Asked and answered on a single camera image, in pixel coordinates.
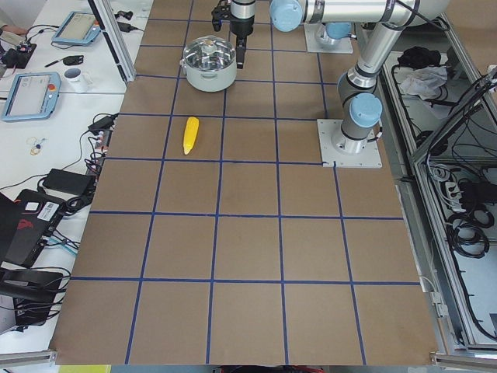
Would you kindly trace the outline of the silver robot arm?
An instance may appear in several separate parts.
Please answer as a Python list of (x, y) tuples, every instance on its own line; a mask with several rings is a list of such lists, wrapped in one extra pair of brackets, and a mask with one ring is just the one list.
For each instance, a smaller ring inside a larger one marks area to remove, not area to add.
[(356, 64), (341, 77), (339, 96), (345, 118), (332, 135), (334, 148), (360, 153), (380, 119), (382, 106), (373, 94), (377, 76), (402, 31), (441, 15), (447, 1), (272, 1), (269, 14), (281, 32), (302, 23), (374, 23), (374, 31)]
[(337, 44), (351, 36), (352, 23), (322, 23), (315, 32), (315, 39), (324, 45)]

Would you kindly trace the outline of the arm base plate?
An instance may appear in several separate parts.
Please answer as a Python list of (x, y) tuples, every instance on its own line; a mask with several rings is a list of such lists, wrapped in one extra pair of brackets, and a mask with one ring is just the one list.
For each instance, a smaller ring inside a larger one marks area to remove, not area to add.
[(316, 23), (304, 25), (307, 52), (351, 54), (352, 23)]
[(365, 139), (352, 140), (342, 132), (342, 120), (319, 119), (318, 138), (321, 151), (321, 163), (324, 167), (380, 169), (381, 156), (376, 141), (370, 131)]

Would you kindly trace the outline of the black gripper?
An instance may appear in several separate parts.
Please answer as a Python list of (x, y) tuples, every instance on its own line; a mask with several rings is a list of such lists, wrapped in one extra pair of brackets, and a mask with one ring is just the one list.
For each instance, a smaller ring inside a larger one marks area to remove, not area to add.
[(233, 0), (230, 4), (231, 32), (237, 36), (237, 69), (245, 63), (246, 41), (253, 32), (255, 0)]

